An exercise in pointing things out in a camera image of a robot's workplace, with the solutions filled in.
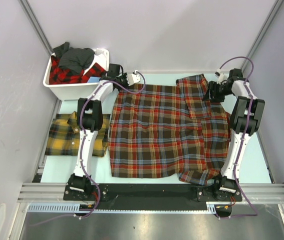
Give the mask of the red brown plaid shirt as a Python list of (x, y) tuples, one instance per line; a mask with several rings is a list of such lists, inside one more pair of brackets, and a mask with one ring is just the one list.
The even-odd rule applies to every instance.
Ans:
[(118, 93), (109, 128), (109, 156), (116, 178), (158, 179), (177, 175), (205, 185), (219, 175), (228, 153), (229, 114), (204, 101), (203, 74), (174, 86), (134, 85)]

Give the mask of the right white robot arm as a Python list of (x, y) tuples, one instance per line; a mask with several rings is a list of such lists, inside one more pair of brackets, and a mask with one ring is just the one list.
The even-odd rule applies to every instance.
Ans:
[(225, 201), (240, 193), (240, 165), (247, 143), (259, 129), (265, 101), (252, 92), (249, 81), (243, 77), (240, 69), (230, 70), (228, 77), (218, 69), (215, 75), (217, 81), (209, 82), (203, 100), (222, 103), (228, 95), (236, 97), (229, 120), (231, 139), (228, 154), (219, 176), (214, 180), (213, 186), (209, 187), (214, 199)]

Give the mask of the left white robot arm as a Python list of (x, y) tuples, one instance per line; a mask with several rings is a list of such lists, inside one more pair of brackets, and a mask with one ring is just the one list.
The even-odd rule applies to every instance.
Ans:
[(70, 191), (82, 200), (92, 194), (92, 182), (89, 174), (90, 158), (98, 131), (103, 125), (102, 103), (114, 89), (127, 88), (127, 74), (119, 64), (109, 64), (109, 70), (103, 74), (97, 87), (86, 98), (78, 99), (77, 122), (80, 127), (80, 143), (77, 162), (68, 180)]

